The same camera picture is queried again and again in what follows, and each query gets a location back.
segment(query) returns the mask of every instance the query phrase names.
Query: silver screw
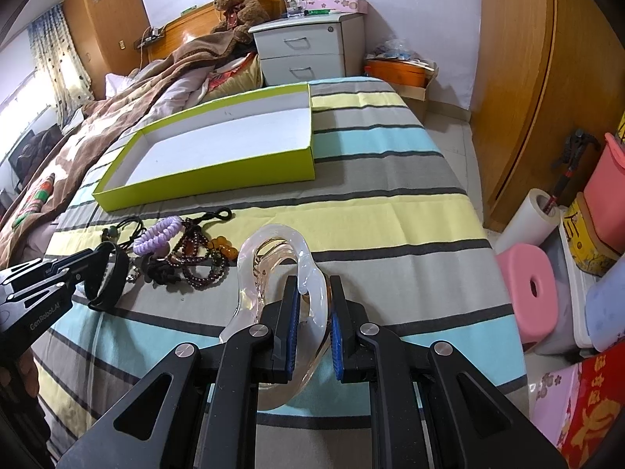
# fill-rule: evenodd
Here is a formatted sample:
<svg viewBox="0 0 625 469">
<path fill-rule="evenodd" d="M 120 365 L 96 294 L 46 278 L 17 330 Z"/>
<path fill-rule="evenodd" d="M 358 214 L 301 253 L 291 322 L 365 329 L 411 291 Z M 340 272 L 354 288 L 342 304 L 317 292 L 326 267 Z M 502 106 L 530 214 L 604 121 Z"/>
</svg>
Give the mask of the silver screw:
<svg viewBox="0 0 625 469">
<path fill-rule="evenodd" d="M 434 352 L 441 356 L 449 356 L 454 348 L 447 342 L 437 342 L 434 344 Z"/>
<path fill-rule="evenodd" d="M 365 324 L 360 327 L 360 333 L 363 335 L 377 335 L 379 331 L 380 327 L 373 322 L 365 322 Z"/>
<path fill-rule="evenodd" d="M 176 356 L 178 358 L 186 358 L 187 356 L 191 356 L 195 352 L 195 347 L 191 344 L 180 344 L 176 348 Z"/>
<path fill-rule="evenodd" d="M 269 330 L 270 329 L 264 324 L 255 324 L 249 329 L 249 334 L 252 337 L 264 337 L 268 334 Z"/>
</svg>

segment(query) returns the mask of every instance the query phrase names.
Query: blue gripper pad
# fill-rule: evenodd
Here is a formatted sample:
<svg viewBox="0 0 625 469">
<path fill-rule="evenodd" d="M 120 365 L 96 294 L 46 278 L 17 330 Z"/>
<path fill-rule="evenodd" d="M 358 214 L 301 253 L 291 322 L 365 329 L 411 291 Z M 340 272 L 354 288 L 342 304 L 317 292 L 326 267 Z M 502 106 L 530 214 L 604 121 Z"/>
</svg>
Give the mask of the blue gripper pad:
<svg viewBox="0 0 625 469">
<path fill-rule="evenodd" d="M 332 365 L 334 366 L 334 375 L 340 381 L 343 379 L 343 338 L 341 337 L 341 326 L 336 312 L 332 312 Z"/>
<path fill-rule="evenodd" d="M 299 325 L 299 305 L 301 298 L 299 291 L 295 288 L 293 294 L 293 308 L 291 309 L 291 320 L 289 322 L 289 336 L 286 340 L 286 371 L 289 373 L 289 378 L 293 376 L 293 370 L 295 369 L 295 353 L 298 347 L 298 325 Z"/>
</svg>

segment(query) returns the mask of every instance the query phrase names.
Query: yellow-green box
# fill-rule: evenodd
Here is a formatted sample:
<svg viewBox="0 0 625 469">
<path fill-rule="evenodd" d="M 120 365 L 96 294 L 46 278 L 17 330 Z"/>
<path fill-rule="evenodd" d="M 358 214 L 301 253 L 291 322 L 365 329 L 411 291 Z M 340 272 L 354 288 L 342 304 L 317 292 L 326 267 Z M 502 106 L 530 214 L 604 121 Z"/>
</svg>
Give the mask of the yellow-green box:
<svg viewBox="0 0 625 469">
<path fill-rule="evenodd" d="M 93 192 L 105 211 L 187 195 L 314 179 L 308 84 L 181 111 L 137 131 Z"/>
</svg>

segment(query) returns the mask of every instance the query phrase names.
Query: human hand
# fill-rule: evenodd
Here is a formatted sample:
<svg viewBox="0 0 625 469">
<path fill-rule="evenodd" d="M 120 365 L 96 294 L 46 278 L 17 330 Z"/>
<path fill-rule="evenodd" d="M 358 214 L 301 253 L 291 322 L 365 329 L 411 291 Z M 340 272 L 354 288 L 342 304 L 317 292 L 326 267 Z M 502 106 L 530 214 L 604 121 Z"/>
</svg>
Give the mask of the human hand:
<svg viewBox="0 0 625 469">
<path fill-rule="evenodd" d="M 32 357 L 32 349 L 28 349 L 16 362 L 20 376 L 24 382 L 26 393 L 35 398 L 39 393 L 39 371 Z M 0 386 L 7 387 L 11 382 L 11 374 L 0 367 Z"/>
</svg>

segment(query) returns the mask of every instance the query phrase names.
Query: triangular cutout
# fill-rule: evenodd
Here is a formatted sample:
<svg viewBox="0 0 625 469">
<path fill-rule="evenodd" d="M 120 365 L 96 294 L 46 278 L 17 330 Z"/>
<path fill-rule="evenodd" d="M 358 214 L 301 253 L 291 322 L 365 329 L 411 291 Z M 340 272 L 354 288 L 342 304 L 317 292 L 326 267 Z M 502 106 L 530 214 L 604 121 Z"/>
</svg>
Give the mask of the triangular cutout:
<svg viewBox="0 0 625 469">
<path fill-rule="evenodd" d="M 510 419 L 470 375 L 458 374 L 457 380 L 471 421 L 480 439 L 485 439 L 512 426 Z"/>
<path fill-rule="evenodd" d="M 113 422 L 115 430 L 147 441 L 152 435 L 156 418 L 161 410 L 167 390 L 170 388 L 171 375 L 159 375 L 146 390 L 131 403 Z"/>
</svg>

